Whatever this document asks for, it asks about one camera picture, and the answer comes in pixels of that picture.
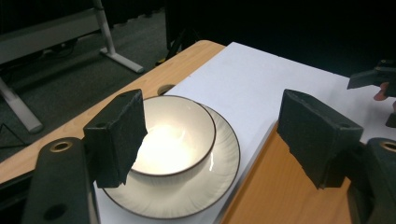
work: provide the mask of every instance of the bowl rim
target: bowl rim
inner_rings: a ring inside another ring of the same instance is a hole
[[[210,144],[209,150],[206,151],[205,155],[200,160],[198,160],[195,164],[193,164],[191,166],[188,166],[185,169],[181,169],[179,171],[176,171],[176,172],[173,172],[173,173],[170,173],[170,174],[155,175],[155,174],[144,173],[144,172],[140,172],[140,171],[137,171],[137,170],[133,169],[134,166],[132,165],[132,167],[130,169],[131,172],[134,172],[134,173],[139,174],[139,175],[143,175],[145,177],[170,177],[170,176],[174,176],[174,175],[182,175],[182,174],[184,174],[184,173],[186,173],[188,171],[191,171],[192,169],[198,169],[200,167],[199,164],[203,163],[206,160],[206,158],[208,157],[208,155],[212,151],[213,146],[215,145],[215,142],[216,142],[217,129],[216,129],[215,121],[213,120],[213,117],[210,115],[209,111],[207,111],[207,109],[202,104],[200,104],[200,103],[198,103],[198,102],[196,102],[196,101],[194,101],[194,100],[192,100],[190,98],[187,98],[187,97],[184,97],[184,96],[178,96],[178,95],[157,95],[157,96],[151,96],[151,97],[143,99],[143,103],[146,100],[150,100],[150,99],[153,99],[153,98],[164,98],[164,97],[166,97],[166,98],[174,97],[174,98],[179,98],[179,99],[182,99],[182,100],[187,100],[187,101],[190,101],[190,102],[198,105],[199,107],[201,107],[205,111],[205,113],[209,116],[209,118],[211,120],[211,123],[213,124],[213,131],[214,132],[213,132],[212,143]]]

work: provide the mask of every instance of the screw hole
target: screw hole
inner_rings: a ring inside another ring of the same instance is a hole
[[[73,143],[71,143],[71,142],[59,142],[55,145],[52,145],[52,147],[50,148],[50,151],[51,152],[62,152],[62,151],[69,149],[71,146],[73,146]]]

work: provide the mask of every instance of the table surface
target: table surface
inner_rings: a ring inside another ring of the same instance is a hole
[[[118,94],[141,89],[143,97],[158,95],[158,89],[176,85],[225,47],[199,41],[154,68],[102,102],[66,122],[13,157],[0,163],[0,183],[35,168],[39,150],[62,137],[83,137],[82,128]],[[249,220],[260,223],[350,223],[347,187],[316,189],[288,146],[273,129],[249,173],[236,192],[222,223]]]

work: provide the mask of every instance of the white bowl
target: white bowl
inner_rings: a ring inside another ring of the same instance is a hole
[[[216,140],[209,156],[198,164],[204,166],[200,172],[189,180],[175,180],[173,183],[166,177],[152,177],[151,180],[157,184],[149,182],[149,178],[143,175],[130,172],[126,185],[104,189],[106,195],[126,211],[160,219],[196,214],[223,197],[238,173],[241,157],[239,143],[227,120],[211,108],[205,108],[215,121]],[[186,173],[189,172],[171,175],[170,179],[188,178]]]
[[[161,177],[199,167],[215,141],[210,114],[194,101],[178,96],[157,96],[143,103],[148,134],[132,171]]]

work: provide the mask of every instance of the white plate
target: white plate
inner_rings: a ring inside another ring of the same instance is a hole
[[[239,143],[230,124],[214,110],[205,108],[215,121],[217,135],[203,170],[186,182],[158,186],[139,181],[130,172],[126,185],[104,189],[107,196],[127,211],[153,218],[190,216],[219,200],[239,169]]]

